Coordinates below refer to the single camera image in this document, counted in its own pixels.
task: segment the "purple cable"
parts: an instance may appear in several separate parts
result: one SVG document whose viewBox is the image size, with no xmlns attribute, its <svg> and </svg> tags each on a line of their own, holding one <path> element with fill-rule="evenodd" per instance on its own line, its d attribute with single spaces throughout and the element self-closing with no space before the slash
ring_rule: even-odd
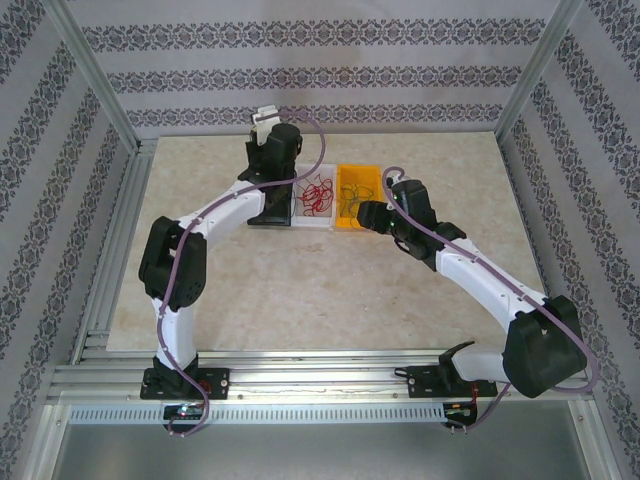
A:
<svg viewBox="0 0 640 480">
<path fill-rule="evenodd" d="M 184 433 L 180 434 L 180 437 L 187 437 L 189 435 L 193 435 L 194 433 L 196 433 L 198 430 L 200 430 L 204 424 L 207 422 L 208 418 L 209 418 L 209 395 L 207 395 L 207 392 L 205 391 L 204 388 L 202 388 L 198 382 L 196 382 L 194 379 L 192 379 L 189 375 L 187 375 L 184 370 L 182 368 L 180 368 L 180 365 L 178 365 L 178 363 L 176 362 L 175 358 L 173 358 L 173 355 L 171 355 L 171 353 L 169 353 L 169 349 L 167 347 L 166 342 L 164 341 L 164 335 L 162 334 L 162 322 L 164 321 L 164 314 L 167 310 L 167 306 L 169 305 L 169 299 L 171 298 L 171 294 L 173 293 L 173 287 L 175 286 L 176 283 L 176 276 L 178 274 L 178 267 L 180 265 L 180 257 L 182 256 L 182 250 L 184 248 L 184 244 L 187 241 L 187 237 L 189 236 L 189 233 L 191 232 L 191 230 L 193 230 L 195 228 L 196 225 L 198 225 L 198 223 L 200 222 L 200 219 L 202 217 L 204 217 L 205 215 L 211 213 L 213 210 L 215 210 L 216 208 L 218 208 L 220 205 L 233 200 L 234 198 L 237 198 L 240 195 L 243 195 L 245 193 L 248 192 L 252 192 L 253 190 L 258 190 L 260 188 L 267 188 L 267 187 L 278 187 L 278 186 L 282 186 L 282 185 L 290 185 L 292 183 L 296 183 L 300 180 L 303 180 L 305 178 L 307 178 L 310 175 L 313 175 L 313 173 L 318 169 L 318 167 L 320 166 L 320 164 L 322 163 L 322 160 L 324 160 L 324 153 L 326 150 L 326 141 L 324 138 L 324 132 L 322 130 L 322 128 L 320 127 L 320 125 L 318 125 L 318 123 L 313 120 L 310 116 L 308 116 L 306 113 L 304 112 L 294 112 L 291 110 L 281 110 L 279 113 L 274 113 L 272 115 L 266 115 L 264 117 L 261 117 L 261 120 L 267 120 L 269 118 L 273 118 L 273 117 L 277 117 L 278 115 L 282 115 L 285 117 L 298 117 L 300 120 L 312 125 L 316 131 L 318 132 L 318 135 L 320 136 L 320 143 L 321 143 L 321 147 L 320 147 L 320 155 L 318 156 L 318 160 L 316 161 L 316 163 L 314 164 L 313 168 L 311 168 L 311 170 L 309 170 L 308 172 L 300 175 L 299 177 L 295 177 L 289 180 L 278 180 L 275 182 L 265 182 L 265 183 L 261 183 L 259 185 L 251 185 L 250 187 L 246 187 L 246 188 L 242 188 L 240 190 L 238 190 L 237 192 L 234 193 L 230 193 L 229 195 L 226 195 L 222 198 L 220 198 L 219 200 L 213 202 L 211 205 L 209 205 L 207 208 L 205 208 L 202 212 L 200 212 L 200 214 L 198 215 L 198 217 L 194 218 L 191 223 L 189 224 L 189 226 L 187 226 L 187 228 L 185 228 L 184 233 L 182 234 L 182 236 L 180 237 L 180 241 L 178 242 L 178 247 L 176 248 L 176 254 L 175 257 L 173 259 L 173 266 L 171 267 L 171 274 L 169 275 L 169 282 L 167 283 L 167 290 L 164 294 L 164 298 L 162 299 L 162 305 L 160 305 L 160 309 L 158 312 L 158 323 L 156 326 L 156 333 L 158 335 L 158 342 L 160 343 L 160 347 L 162 348 L 162 351 L 164 352 L 165 356 L 167 357 L 167 360 L 169 360 L 169 363 L 171 364 L 171 366 L 174 368 L 174 370 L 176 370 L 178 372 L 178 374 L 180 374 L 180 376 L 182 378 L 184 378 L 186 381 L 188 381 L 191 385 L 193 385 L 193 387 L 198 390 L 198 392 L 202 395 L 202 398 L 204 400 L 204 411 L 202 412 L 202 418 L 200 419 L 200 421 L 190 430 L 187 430 Z M 169 430 L 169 434 L 170 435 L 174 435 L 174 431 L 172 429 L 172 424 L 173 424 L 173 420 L 171 420 L 169 422 L 168 425 L 168 430 Z"/>
<path fill-rule="evenodd" d="M 562 332 L 565 335 L 567 335 L 571 339 L 571 341 L 573 341 L 578 346 L 578 348 L 582 351 L 582 353 L 585 355 L 585 357 L 587 358 L 587 361 L 589 362 L 589 365 L 591 366 L 591 379 L 582 387 L 577 387 L 577 388 L 554 387 L 553 390 L 555 390 L 556 392 L 562 392 L 562 393 L 586 393 L 593 390 L 593 387 L 596 385 L 596 383 L 598 383 L 598 379 L 600 377 L 600 371 L 598 369 L 598 361 L 596 360 L 596 357 L 593 355 L 591 350 L 584 344 L 584 342 L 580 340 L 580 338 L 578 338 L 578 336 L 575 333 L 573 333 L 569 327 L 567 327 L 558 318 L 556 318 L 555 315 L 553 315 L 549 310 L 547 310 L 544 306 L 540 305 L 538 302 L 536 302 L 531 297 L 526 295 L 522 290 L 520 290 L 516 285 L 514 285 L 512 282 L 506 279 L 504 275 L 502 275 L 499 271 L 497 271 L 484 259 L 477 257 L 476 255 L 469 252 L 468 250 L 447 240 L 442 235 L 438 235 L 436 232 L 429 230 L 423 225 L 420 225 L 413 218 L 411 218 L 409 214 L 407 214 L 407 212 L 405 212 L 400 207 L 398 202 L 396 202 L 395 198 L 393 198 L 393 192 L 387 186 L 387 177 L 389 176 L 389 173 L 394 171 L 400 174 L 399 179 L 401 179 L 404 176 L 404 169 L 402 169 L 401 167 L 393 166 L 393 167 L 387 168 L 382 174 L 382 188 L 389 200 L 389 203 L 393 205 L 393 207 L 400 214 L 400 216 L 402 216 L 402 218 L 404 218 L 407 222 L 409 222 L 412 226 L 414 226 L 421 232 L 429 235 L 431 238 L 438 240 L 439 242 L 442 242 L 447 247 L 450 247 L 456 252 L 460 253 L 461 255 L 467 257 L 472 262 L 477 262 L 480 266 L 482 266 L 487 272 L 493 275 L 499 282 L 501 282 L 509 290 L 511 290 L 513 293 L 518 295 L 520 298 L 525 300 L 529 305 L 531 305 L 533 308 L 535 308 L 536 310 L 541 312 L 545 317 L 547 317 L 555 326 L 557 326 L 560 330 L 562 330 Z M 491 405 L 489 405 L 489 408 L 487 408 L 487 410 L 482 414 L 480 419 L 476 423 L 474 423 L 472 427 L 468 427 L 467 430 L 472 430 L 473 428 L 477 427 L 480 423 L 484 422 L 484 420 L 486 420 L 489 414 L 491 414 L 491 412 L 498 405 L 500 400 L 502 400 L 502 397 L 507 393 L 507 389 L 510 386 L 511 384 L 508 383 L 505 386 L 505 388 L 502 390 L 502 392 L 500 392 L 500 395 L 498 395 L 496 399 L 491 403 Z"/>
</svg>

